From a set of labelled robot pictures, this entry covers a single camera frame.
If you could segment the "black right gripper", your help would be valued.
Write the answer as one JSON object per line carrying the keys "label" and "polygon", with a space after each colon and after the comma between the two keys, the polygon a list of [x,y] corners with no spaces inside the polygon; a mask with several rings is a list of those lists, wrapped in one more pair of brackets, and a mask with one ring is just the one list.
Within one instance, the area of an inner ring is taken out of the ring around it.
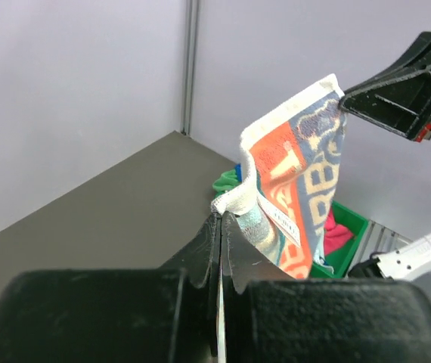
{"label": "black right gripper", "polygon": [[347,89],[340,109],[411,141],[431,139],[431,32],[384,71]]}

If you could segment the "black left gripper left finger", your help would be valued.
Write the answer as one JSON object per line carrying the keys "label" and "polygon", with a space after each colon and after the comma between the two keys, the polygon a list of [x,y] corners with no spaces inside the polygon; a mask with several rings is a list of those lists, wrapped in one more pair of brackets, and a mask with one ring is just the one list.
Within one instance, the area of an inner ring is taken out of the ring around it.
{"label": "black left gripper left finger", "polygon": [[154,269],[38,270],[0,296],[0,362],[209,362],[220,218]]}

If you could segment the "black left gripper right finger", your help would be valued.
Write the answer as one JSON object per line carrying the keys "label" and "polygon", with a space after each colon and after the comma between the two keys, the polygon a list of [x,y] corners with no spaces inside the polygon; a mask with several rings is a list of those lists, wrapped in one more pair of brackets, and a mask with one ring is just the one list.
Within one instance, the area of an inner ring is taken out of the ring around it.
{"label": "black left gripper right finger", "polygon": [[431,302],[404,281],[295,280],[221,221],[229,362],[431,362]]}

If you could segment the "orange teal printed cloth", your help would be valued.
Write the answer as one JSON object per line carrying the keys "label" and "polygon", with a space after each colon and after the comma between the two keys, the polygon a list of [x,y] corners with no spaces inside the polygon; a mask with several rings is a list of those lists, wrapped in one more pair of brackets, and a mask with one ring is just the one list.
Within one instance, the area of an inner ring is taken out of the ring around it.
{"label": "orange teal printed cloth", "polygon": [[223,362],[240,338],[231,307],[235,293],[250,279],[238,268],[249,263],[280,279],[303,280],[322,259],[346,134],[342,97],[337,77],[329,74],[240,134],[242,181],[211,205],[234,226],[222,242],[218,356]]}

